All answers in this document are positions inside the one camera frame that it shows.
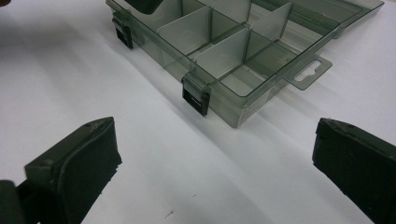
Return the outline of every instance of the white table surface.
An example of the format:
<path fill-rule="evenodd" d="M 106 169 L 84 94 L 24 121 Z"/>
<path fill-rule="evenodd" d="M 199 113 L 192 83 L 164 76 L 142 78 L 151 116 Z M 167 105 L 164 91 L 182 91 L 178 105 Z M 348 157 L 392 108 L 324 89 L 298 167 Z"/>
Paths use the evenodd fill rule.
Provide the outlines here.
<path fill-rule="evenodd" d="M 372 223 L 311 157 L 320 118 L 396 145 L 396 4 L 329 43 L 333 67 L 308 90 L 289 85 L 239 129 L 195 112 L 111 19 L 103 0 L 0 8 L 0 179 L 20 184 L 26 163 L 112 116 L 123 164 L 83 223 Z"/>

